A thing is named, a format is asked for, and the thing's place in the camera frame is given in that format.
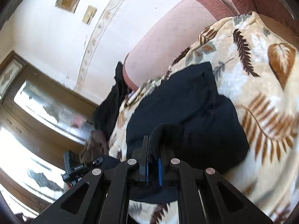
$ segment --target triangular cutout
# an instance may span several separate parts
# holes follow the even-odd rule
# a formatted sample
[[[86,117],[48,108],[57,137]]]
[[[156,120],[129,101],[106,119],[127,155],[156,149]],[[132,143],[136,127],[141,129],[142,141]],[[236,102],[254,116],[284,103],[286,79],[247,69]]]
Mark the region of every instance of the triangular cutout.
[[[88,188],[88,183],[83,184],[75,193],[73,193],[61,204],[61,208],[72,214],[77,214]]]
[[[217,186],[228,212],[234,213],[244,208],[243,202],[241,202],[231,191],[229,191],[224,184],[218,182]]]

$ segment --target beige blanket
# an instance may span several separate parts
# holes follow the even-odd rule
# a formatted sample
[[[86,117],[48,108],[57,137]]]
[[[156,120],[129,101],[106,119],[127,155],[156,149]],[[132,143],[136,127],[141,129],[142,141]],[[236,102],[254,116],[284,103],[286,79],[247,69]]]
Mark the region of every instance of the beige blanket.
[[[126,159],[127,124],[162,79],[206,61],[212,65],[219,94],[235,105],[250,145],[243,163],[225,177],[280,223],[299,200],[299,53],[255,12],[224,18],[206,28],[163,78],[149,81],[125,99],[109,154]],[[139,223],[178,223],[177,202],[161,206],[130,201],[129,214]]]

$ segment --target black cloth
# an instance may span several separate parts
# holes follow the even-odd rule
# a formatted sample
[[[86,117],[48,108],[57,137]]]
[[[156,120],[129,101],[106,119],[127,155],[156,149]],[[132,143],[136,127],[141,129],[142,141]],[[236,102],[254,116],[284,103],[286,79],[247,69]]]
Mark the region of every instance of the black cloth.
[[[128,92],[128,86],[123,77],[123,65],[120,62],[116,66],[114,79],[116,84],[112,87],[108,97],[96,108],[92,115],[95,129],[105,133],[107,142],[115,127],[121,103]]]
[[[127,159],[145,135],[154,158],[163,142],[191,167],[221,174],[249,150],[233,103],[217,92],[209,62],[175,73],[140,102],[127,126]]]

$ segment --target glass pane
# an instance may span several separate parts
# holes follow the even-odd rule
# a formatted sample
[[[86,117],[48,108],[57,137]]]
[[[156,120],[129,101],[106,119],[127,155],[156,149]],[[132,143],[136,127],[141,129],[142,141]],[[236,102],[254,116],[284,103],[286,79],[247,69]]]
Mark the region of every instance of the glass pane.
[[[0,129],[0,168],[14,181],[36,196],[53,203],[65,190],[64,170],[37,157],[4,127]]]
[[[25,206],[22,202],[16,199],[11,193],[9,193],[1,184],[0,184],[1,194],[10,207],[11,211],[14,214],[23,213],[25,219],[26,217],[36,218],[38,213],[28,206]]]
[[[44,125],[80,144],[85,144],[93,129],[86,117],[55,101],[29,81],[24,82],[14,101]]]

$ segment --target floral wallpaper border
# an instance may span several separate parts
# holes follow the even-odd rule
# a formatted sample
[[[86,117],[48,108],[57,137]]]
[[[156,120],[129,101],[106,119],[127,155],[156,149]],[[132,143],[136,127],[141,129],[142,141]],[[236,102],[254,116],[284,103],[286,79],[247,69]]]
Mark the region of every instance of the floral wallpaper border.
[[[90,40],[88,42],[88,45],[86,47],[80,70],[79,75],[77,79],[77,84],[74,88],[74,90],[79,93],[83,87],[86,73],[88,70],[88,67],[90,65],[90,62],[92,60],[92,57],[94,55],[95,49],[98,46],[99,42],[101,41],[107,27],[109,26],[110,22],[114,18],[115,14],[119,10],[122,2],[124,0],[110,0],[104,11],[102,12],[94,31],[92,32],[92,35],[90,37]]]

